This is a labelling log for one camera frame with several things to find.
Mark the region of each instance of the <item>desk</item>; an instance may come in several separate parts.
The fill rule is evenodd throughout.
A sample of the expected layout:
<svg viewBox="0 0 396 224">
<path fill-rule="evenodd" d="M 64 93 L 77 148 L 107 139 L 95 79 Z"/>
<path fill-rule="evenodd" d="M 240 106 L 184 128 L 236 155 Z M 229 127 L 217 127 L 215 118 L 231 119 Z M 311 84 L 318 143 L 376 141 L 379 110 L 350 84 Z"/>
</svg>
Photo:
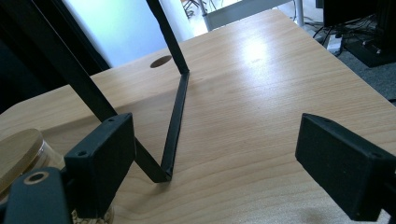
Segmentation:
<svg viewBox="0 0 396 224">
<path fill-rule="evenodd" d="M 114 223 L 348 223 L 294 157 L 302 113 L 344 125 L 396 153 L 396 110 L 278 10 L 180 44 L 191 70 L 174 178 L 154 184 L 133 164 Z M 160 50 L 93 76 L 159 161 L 177 91 Z M 63 154 L 99 121 L 71 88 L 11 107 L 0 139 L 27 128 Z M 381 216 L 387 222 L 387 215 Z"/>
</svg>

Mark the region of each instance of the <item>gray carpet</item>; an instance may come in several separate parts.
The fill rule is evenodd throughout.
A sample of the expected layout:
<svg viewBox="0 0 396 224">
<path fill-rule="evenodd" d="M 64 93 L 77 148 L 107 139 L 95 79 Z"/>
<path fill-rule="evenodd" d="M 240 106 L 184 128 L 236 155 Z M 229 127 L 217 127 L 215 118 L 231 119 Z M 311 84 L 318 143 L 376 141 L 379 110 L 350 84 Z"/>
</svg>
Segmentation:
<svg viewBox="0 0 396 224">
<path fill-rule="evenodd" d="M 386 99 L 396 99 L 396 63 L 370 68 L 346 50 L 338 59 Z"/>
</svg>

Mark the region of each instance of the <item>wood grain surface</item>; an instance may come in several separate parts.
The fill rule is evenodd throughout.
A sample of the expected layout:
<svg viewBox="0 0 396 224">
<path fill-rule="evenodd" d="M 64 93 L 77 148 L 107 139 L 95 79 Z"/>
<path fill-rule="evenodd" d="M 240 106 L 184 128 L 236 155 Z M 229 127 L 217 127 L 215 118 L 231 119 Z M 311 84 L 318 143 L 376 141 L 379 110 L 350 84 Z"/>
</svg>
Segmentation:
<svg viewBox="0 0 396 224">
<path fill-rule="evenodd" d="M 301 115 L 333 119 L 395 154 L 393 105 L 277 10 L 180 46 L 191 78 L 174 178 L 154 184 L 133 164 L 114 223 L 353 223 L 294 157 Z M 157 161 L 179 74 L 173 60 L 149 66 L 167 54 L 92 77 L 119 113 L 133 112 Z M 63 87 L 2 114 L 0 139 L 37 128 L 64 154 L 98 124 Z"/>
</svg>

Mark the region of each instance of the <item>jar lid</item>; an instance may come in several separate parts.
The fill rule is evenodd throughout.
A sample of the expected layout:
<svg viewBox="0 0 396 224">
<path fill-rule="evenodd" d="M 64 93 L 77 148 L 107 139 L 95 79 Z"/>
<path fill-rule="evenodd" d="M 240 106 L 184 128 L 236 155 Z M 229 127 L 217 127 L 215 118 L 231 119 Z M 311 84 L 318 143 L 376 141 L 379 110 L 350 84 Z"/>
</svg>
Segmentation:
<svg viewBox="0 0 396 224">
<path fill-rule="evenodd" d="M 0 200 L 12 182 L 29 170 L 43 145 L 39 130 L 28 129 L 0 141 Z"/>
</svg>

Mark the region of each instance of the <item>jar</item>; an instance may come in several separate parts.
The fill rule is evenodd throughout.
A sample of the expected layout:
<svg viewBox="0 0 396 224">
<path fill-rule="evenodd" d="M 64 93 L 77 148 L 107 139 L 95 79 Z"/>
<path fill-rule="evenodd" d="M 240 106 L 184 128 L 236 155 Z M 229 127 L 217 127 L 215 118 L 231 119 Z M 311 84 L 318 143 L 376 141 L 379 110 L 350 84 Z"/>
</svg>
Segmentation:
<svg viewBox="0 0 396 224">
<path fill-rule="evenodd" d="M 36 168 L 64 168 L 64 157 L 53 150 L 37 129 L 15 133 L 0 142 L 0 204 L 7 201 L 12 182 L 20 175 Z M 110 205 L 103 219 L 78 218 L 76 211 L 71 214 L 74 224 L 111 224 L 114 216 Z"/>
</svg>

